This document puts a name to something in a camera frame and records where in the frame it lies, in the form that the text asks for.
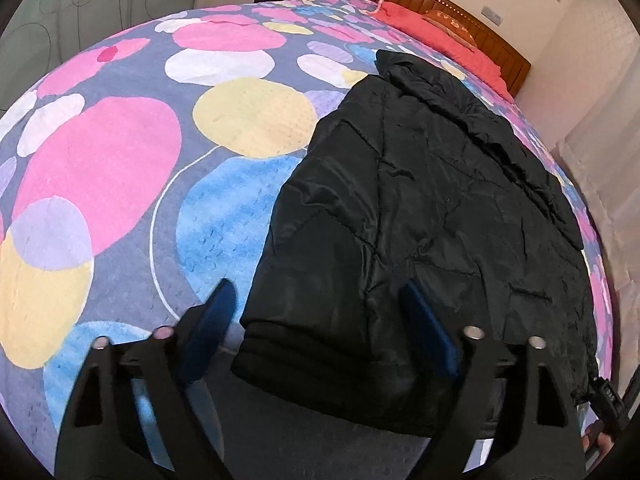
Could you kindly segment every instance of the red blanket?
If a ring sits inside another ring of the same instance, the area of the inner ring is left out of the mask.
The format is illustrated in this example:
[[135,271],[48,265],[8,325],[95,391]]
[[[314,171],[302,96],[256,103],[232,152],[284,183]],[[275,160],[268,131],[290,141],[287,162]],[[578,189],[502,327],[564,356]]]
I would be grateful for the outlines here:
[[423,20],[417,12],[391,2],[382,2],[372,16],[449,57],[484,81],[505,101],[513,103],[507,84],[500,77],[500,67],[477,48],[471,50],[459,44],[438,27]]

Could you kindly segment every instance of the white curved line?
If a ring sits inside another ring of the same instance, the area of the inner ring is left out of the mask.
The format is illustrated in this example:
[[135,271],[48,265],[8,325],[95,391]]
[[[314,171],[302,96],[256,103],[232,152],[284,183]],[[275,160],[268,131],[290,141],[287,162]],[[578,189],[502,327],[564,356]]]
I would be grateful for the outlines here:
[[191,166],[194,166],[195,164],[199,163],[204,158],[207,158],[209,155],[211,155],[211,153],[215,152],[219,147],[220,146],[215,146],[215,147],[211,148],[203,156],[200,156],[196,160],[191,162],[190,164],[187,164],[184,168],[182,168],[180,171],[178,171],[178,173],[176,173],[172,177],[172,179],[169,181],[169,183],[166,186],[164,186],[164,189],[162,190],[162,193],[158,197],[158,200],[156,201],[156,206],[154,207],[154,213],[153,213],[153,215],[151,217],[151,228],[149,229],[149,265],[151,266],[151,276],[154,279],[154,285],[156,286],[156,291],[158,292],[158,296],[160,296],[160,300],[162,301],[162,304],[164,304],[164,307],[167,309],[169,314],[174,316],[175,319],[180,319],[180,316],[178,316],[175,313],[175,311],[171,308],[171,306],[169,306],[169,303],[167,302],[166,298],[164,297],[164,294],[162,293],[162,290],[160,290],[160,283],[158,283],[158,276],[156,275],[156,266],[155,266],[155,263],[154,263],[154,227],[156,225],[156,216],[158,215],[158,208],[160,207],[160,203],[162,202],[162,199],[166,195],[166,192],[169,191],[169,188],[176,181],[176,179],[181,174],[183,174],[185,171],[187,171]]

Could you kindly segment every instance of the black jacket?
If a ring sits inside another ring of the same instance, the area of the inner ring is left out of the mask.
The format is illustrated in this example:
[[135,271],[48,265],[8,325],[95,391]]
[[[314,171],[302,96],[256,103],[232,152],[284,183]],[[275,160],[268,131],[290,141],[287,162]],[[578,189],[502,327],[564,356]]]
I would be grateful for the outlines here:
[[318,123],[280,191],[234,373],[323,413],[431,436],[452,384],[407,337],[398,290],[411,279],[439,315],[506,342],[545,338],[584,400],[593,299],[558,181],[449,73],[384,50],[377,66]]

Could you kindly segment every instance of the beige curtain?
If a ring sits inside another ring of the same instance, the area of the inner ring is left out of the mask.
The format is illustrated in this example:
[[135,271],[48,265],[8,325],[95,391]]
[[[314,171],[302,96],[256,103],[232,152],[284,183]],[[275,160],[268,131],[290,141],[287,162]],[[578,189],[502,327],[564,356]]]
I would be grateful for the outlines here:
[[558,143],[558,152],[602,239],[617,303],[614,370],[624,392],[640,362],[640,37],[618,77]]

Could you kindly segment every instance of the blue gripper pad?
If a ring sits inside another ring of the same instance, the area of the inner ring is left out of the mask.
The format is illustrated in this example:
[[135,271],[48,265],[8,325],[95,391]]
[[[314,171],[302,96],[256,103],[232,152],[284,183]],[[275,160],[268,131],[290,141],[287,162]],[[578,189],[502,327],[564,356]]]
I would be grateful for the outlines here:
[[398,301],[412,340],[422,349],[434,370],[455,379],[460,373],[460,349],[430,307],[422,290],[414,283],[400,290]]

